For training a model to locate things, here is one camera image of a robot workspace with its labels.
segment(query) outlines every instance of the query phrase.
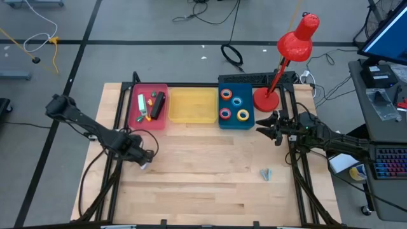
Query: keyboard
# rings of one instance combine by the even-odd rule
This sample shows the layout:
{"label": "keyboard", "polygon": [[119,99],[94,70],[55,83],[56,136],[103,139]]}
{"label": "keyboard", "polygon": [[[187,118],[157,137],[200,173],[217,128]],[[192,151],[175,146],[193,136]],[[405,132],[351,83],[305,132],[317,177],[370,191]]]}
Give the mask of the keyboard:
{"label": "keyboard", "polygon": [[[258,85],[269,85],[274,79],[275,73],[250,73],[220,75],[219,83],[251,83]],[[298,77],[294,71],[286,71],[281,76],[279,83],[296,83]]]}
{"label": "keyboard", "polygon": [[375,172],[377,179],[407,179],[407,147],[377,148]]}

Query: monitor screen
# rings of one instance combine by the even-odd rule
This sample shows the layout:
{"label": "monitor screen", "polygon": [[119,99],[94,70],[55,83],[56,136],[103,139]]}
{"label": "monitor screen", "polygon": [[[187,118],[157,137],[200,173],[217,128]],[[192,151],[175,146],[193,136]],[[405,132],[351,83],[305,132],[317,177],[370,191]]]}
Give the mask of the monitor screen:
{"label": "monitor screen", "polygon": [[407,65],[407,1],[400,3],[359,54]]}

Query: wooden tabletop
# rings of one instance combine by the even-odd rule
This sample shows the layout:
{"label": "wooden tabletop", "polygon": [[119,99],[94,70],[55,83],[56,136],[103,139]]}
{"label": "wooden tabletop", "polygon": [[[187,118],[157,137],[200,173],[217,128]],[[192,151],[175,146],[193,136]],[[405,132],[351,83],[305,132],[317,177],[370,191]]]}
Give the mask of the wooden tabletop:
{"label": "wooden tabletop", "polygon": [[[104,85],[96,120],[107,128],[113,127],[120,87],[121,83]],[[311,88],[295,85],[294,89],[297,102],[315,113]],[[288,93],[286,97],[292,116]],[[256,109],[254,113],[256,120],[270,115]],[[256,126],[250,130],[221,130],[217,122],[175,124],[167,120],[165,130],[152,131],[160,151],[146,170],[136,163],[124,162],[114,223],[157,225],[161,219],[167,219],[171,225],[249,226],[259,221],[261,226],[300,226],[294,177],[291,166],[284,161],[289,151],[286,137],[276,147],[255,131]],[[144,149],[156,149],[151,137],[140,135]],[[90,143],[84,168],[101,149],[99,143]],[[99,193],[105,162],[106,156],[102,156],[89,170],[83,189],[83,211]],[[308,163],[315,195],[340,222],[326,160],[309,154]],[[265,168],[272,170],[269,182],[259,173]],[[304,192],[303,196],[311,222]],[[105,200],[104,218],[109,200],[110,197]],[[78,198],[71,218],[78,218]]]}

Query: desk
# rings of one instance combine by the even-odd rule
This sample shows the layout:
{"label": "desk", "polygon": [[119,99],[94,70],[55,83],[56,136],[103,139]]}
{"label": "desk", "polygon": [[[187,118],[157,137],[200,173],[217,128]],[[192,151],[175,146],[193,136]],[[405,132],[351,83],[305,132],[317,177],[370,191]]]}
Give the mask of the desk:
{"label": "desk", "polygon": [[[370,140],[374,142],[407,143],[407,121],[405,112],[400,112],[402,118],[400,122],[396,122],[395,120],[382,121],[366,95],[366,85],[360,74],[362,66],[359,61],[351,61],[348,63],[348,66],[355,85],[357,98],[361,105]],[[389,95],[391,100],[393,100],[394,95],[396,94],[396,88],[400,84],[405,85],[403,81],[399,80],[399,83],[386,89],[387,95]],[[403,97],[407,97],[407,87],[403,87],[403,91],[400,92],[399,102],[401,102],[401,98]]]}
{"label": "desk", "polygon": [[[357,98],[361,105],[365,125],[358,128],[357,131],[352,131],[350,135],[358,137],[358,133],[366,132],[368,134],[362,134],[359,137],[368,137],[373,142],[394,142],[402,144],[407,143],[407,121],[405,112],[400,112],[403,120],[396,122],[395,120],[382,121],[377,115],[373,106],[371,105],[368,97],[366,96],[366,85],[361,77],[360,72],[362,67],[359,61],[352,61],[348,63],[350,75],[355,84]],[[405,83],[399,80],[399,83],[393,87],[386,89],[390,99],[394,98],[396,88],[398,85]],[[407,97],[407,88],[403,87],[403,91],[399,94],[399,101]],[[375,157],[375,152],[370,152],[371,158]],[[366,191],[370,191],[378,197],[382,197],[392,203],[397,203],[400,206],[407,206],[407,200],[405,198],[405,189],[407,189],[407,180],[389,181],[389,180],[376,180],[373,178],[373,171],[369,166],[366,166],[366,172],[370,179],[367,180],[367,185],[364,185]],[[377,212],[377,216],[382,220],[387,221],[407,221],[406,213],[400,211],[388,204],[385,204],[375,198],[366,196],[369,208],[372,211]]]}
{"label": "desk", "polygon": [[[107,128],[113,126],[120,87],[120,83],[104,85],[96,120]],[[297,101],[315,113],[311,88],[294,88]],[[257,120],[269,115],[255,110]],[[175,124],[167,120],[165,130],[152,132],[160,143],[160,151],[146,170],[136,163],[124,162],[113,222],[157,225],[161,219],[167,219],[169,225],[250,226],[259,221],[261,226],[300,226],[294,177],[291,166],[284,161],[288,152],[286,138],[282,146],[275,147],[254,128],[221,130],[217,122]],[[141,134],[144,148],[155,150],[153,140]],[[90,143],[85,167],[100,151],[99,143]],[[103,156],[89,170],[83,210],[99,193],[105,161]],[[308,164],[316,196],[340,222],[326,161],[309,155]],[[265,168],[273,171],[270,182],[259,174]],[[311,222],[308,207],[306,214]],[[106,218],[107,207],[103,215],[102,219]],[[78,218],[78,198],[71,218]]]}

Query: yellow tray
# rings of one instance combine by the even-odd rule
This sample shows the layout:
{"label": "yellow tray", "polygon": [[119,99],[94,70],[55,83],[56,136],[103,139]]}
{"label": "yellow tray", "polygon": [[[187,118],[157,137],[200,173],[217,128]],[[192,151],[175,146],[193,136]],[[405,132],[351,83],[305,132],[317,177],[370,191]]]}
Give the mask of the yellow tray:
{"label": "yellow tray", "polygon": [[171,88],[169,118],[174,123],[214,123],[216,88]]}

